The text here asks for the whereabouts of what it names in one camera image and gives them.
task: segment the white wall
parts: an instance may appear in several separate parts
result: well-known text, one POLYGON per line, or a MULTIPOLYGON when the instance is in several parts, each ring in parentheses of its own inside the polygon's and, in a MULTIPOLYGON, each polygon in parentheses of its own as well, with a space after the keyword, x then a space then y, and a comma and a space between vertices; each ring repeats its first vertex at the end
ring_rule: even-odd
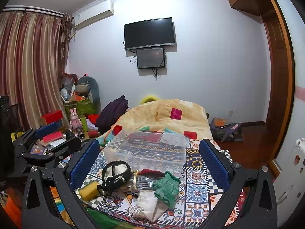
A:
POLYGON ((114 15, 78 31, 69 50, 70 72, 97 80, 102 108, 120 95, 134 107, 151 94, 198 103, 211 118, 265 119, 269 63, 261 18, 231 9, 228 0, 112 1, 114 15), (166 47, 167 68, 156 81, 129 62, 124 24, 163 17, 173 18, 177 51, 166 47))

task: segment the bed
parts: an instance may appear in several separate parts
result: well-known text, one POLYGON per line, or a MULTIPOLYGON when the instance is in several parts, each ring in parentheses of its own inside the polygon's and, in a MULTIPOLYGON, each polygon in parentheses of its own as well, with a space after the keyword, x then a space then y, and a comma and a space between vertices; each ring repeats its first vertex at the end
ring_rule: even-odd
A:
MULTIPOLYGON (((95 197, 90 201, 83 201, 86 206, 98 211, 98 213, 90 212, 93 218, 96 221, 100 219, 105 225, 105 220, 101 218, 107 215, 114 219, 112 223, 115 221, 116 225, 121 224, 124 228, 182 229, 198 227, 207 219, 224 193, 222 189, 217 187, 199 154, 199 142, 202 139, 209 139, 216 149, 223 152, 232 161, 229 152, 221 150, 212 139, 204 108, 198 104, 179 99, 158 100, 141 104, 126 112, 108 132, 98 138, 101 145, 109 140, 115 140, 112 130, 116 125, 134 131, 142 128, 149 131, 164 131, 167 129, 190 137, 189 147, 186 148, 186 163, 180 178, 179 195, 176 198, 174 209, 168 209, 158 221, 150 222, 132 216, 137 201, 136 194, 115 191, 110 197, 107 197, 106 201, 102 196, 95 197)), ((93 180, 102 184, 102 169, 105 165, 106 160, 103 151, 101 151, 82 187, 93 180)), ((76 194, 82 200, 78 189, 76 194)), ((244 199, 245 194, 242 192, 226 225, 236 220, 244 199)))

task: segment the wooden door frame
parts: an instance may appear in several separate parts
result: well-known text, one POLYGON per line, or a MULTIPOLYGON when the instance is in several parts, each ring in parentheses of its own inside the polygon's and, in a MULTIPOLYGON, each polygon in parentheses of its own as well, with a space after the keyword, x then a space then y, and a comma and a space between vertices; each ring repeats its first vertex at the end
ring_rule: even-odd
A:
MULTIPOLYGON (((280 129, 280 132, 278 134, 276 143, 273 147, 272 153, 271 153, 271 155, 269 157, 269 161, 268 161, 268 165, 271 167, 274 174, 276 176, 278 176, 280 174, 280 170, 274 163, 274 159, 278 155, 281 145, 284 141, 284 138, 286 136, 286 132, 287 132, 287 129, 289 126, 290 118, 291 118, 292 106, 293 106, 293 101, 294 101, 294 91, 295 91, 295 65, 294 65, 294 55, 293 55, 291 38, 290 38, 289 30, 288 30, 284 15, 276 0, 271 0, 271 3, 277 14, 277 17, 279 19, 280 26, 281 26, 281 29, 283 32, 284 42, 285 42, 286 51, 287 51, 287 61, 288 61, 288 93, 287 93, 288 95, 287 95, 285 114, 284 114, 283 123, 282 123, 281 129, 280 129)), ((268 37, 269 49, 271 49, 268 32, 267 32, 267 37, 268 37)))

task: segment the wall-mounted tv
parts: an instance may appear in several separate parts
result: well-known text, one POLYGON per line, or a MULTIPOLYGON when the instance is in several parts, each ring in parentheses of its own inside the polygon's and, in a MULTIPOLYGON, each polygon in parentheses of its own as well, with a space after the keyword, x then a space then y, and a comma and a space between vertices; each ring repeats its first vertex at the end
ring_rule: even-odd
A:
POLYGON ((153 19, 124 25, 125 49, 175 45, 172 18, 153 19))

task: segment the black strap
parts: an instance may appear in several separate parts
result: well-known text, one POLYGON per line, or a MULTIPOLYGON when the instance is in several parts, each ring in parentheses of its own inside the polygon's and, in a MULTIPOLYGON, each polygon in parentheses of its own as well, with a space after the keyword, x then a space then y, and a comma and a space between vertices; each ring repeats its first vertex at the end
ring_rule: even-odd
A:
POLYGON ((108 164, 106 164, 106 166, 103 168, 103 172, 102 172, 102 180, 103 180, 103 184, 102 185, 98 185, 98 189, 101 189, 102 191, 104 191, 103 195, 106 195, 105 192, 108 193, 108 195, 111 195, 112 191, 119 188, 120 186, 124 185, 127 180, 131 177, 132 172, 130 169, 130 166, 128 163, 126 163, 123 160, 118 160, 118 161, 112 161, 108 164), (115 175, 114 173, 114 168, 118 165, 124 164, 127 166, 127 170, 121 174, 115 175), (105 174, 106 171, 109 167, 112 167, 112 177, 108 177, 107 178, 107 182, 105 180, 105 174))

